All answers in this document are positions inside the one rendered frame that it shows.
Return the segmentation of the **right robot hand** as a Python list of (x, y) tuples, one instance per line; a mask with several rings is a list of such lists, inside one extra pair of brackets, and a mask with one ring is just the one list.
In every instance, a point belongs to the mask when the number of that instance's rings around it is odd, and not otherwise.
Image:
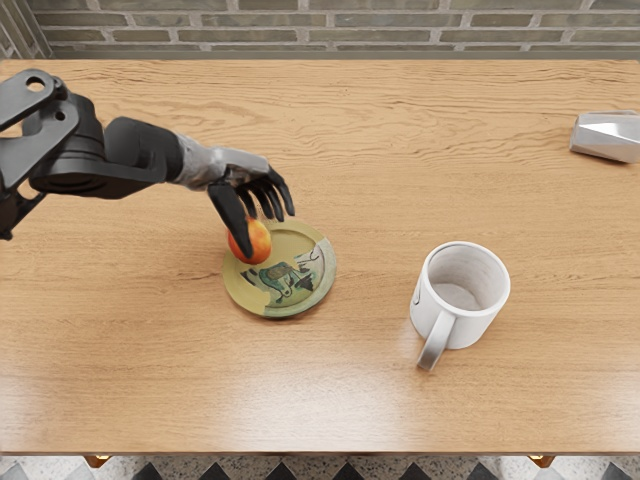
[(569, 148), (576, 153), (635, 164), (640, 162), (640, 113), (634, 110), (579, 114)]

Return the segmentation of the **orange-red round fruit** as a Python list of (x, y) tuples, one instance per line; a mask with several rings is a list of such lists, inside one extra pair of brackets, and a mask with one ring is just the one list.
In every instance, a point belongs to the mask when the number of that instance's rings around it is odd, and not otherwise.
[(252, 217), (247, 217), (246, 220), (253, 254), (250, 257), (244, 255), (230, 231), (227, 231), (227, 243), (231, 253), (238, 260), (246, 264), (257, 265), (265, 262), (271, 254), (271, 234), (261, 221)]

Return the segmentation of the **white ceramic mug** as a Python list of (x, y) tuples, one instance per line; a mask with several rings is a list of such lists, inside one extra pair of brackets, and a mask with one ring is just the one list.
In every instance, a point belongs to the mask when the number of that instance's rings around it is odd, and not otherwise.
[(425, 343), (417, 365), (436, 366), (447, 349), (476, 343), (506, 304), (509, 272), (484, 246), (451, 241), (426, 257), (410, 303), (410, 319)]

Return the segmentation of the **green plate with printed pattern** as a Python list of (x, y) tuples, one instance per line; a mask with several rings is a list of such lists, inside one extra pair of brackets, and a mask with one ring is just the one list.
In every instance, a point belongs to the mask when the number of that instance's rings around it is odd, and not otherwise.
[(259, 265), (228, 252), (222, 278), (231, 299), (246, 311), (271, 319), (304, 313), (319, 304), (336, 278), (337, 261), (329, 239), (297, 220), (269, 222), (272, 251)]

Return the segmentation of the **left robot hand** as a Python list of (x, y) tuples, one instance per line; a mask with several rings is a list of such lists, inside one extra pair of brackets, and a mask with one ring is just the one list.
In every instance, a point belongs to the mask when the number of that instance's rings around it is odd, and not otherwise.
[(241, 253), (254, 254), (248, 219), (261, 209), (269, 219), (293, 216), (295, 207), (283, 177), (264, 156), (223, 146), (206, 147), (179, 134), (183, 167), (176, 184), (208, 193)]

